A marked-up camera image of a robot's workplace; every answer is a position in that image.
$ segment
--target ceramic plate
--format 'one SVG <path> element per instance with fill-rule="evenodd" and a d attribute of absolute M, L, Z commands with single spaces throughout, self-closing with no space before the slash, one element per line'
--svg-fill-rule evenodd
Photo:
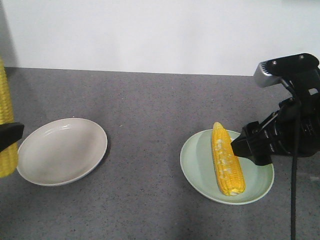
<path fill-rule="evenodd" d="M 90 173 L 107 150 L 97 123 L 82 118 L 50 122 L 31 133 L 18 150 L 17 170 L 31 183 L 59 186 Z"/>
<path fill-rule="evenodd" d="M 231 140 L 240 134 L 228 130 Z M 239 157 L 245 191 L 237 196 L 226 196 L 219 190 L 211 150 L 212 129 L 204 130 L 190 137 L 182 147 L 180 164 L 189 183 L 202 195 L 213 201 L 243 205 L 253 203 L 265 196 L 272 187 L 275 177 L 273 164 L 257 166 L 247 158 Z"/>

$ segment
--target gray countertop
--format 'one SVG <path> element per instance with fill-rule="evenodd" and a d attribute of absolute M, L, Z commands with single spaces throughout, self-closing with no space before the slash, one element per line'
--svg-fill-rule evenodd
<path fill-rule="evenodd" d="M 273 157 L 275 180 L 257 202 L 211 201 L 186 180 L 180 151 L 221 122 L 240 132 L 288 97 L 252 77 L 7 68 L 23 138 L 51 121 L 101 125 L 108 151 L 86 177 L 44 187 L 15 171 L 0 179 L 0 238 L 46 240 L 290 239 L 291 158 Z M 319 154 L 297 172 L 297 239 L 320 238 Z"/>

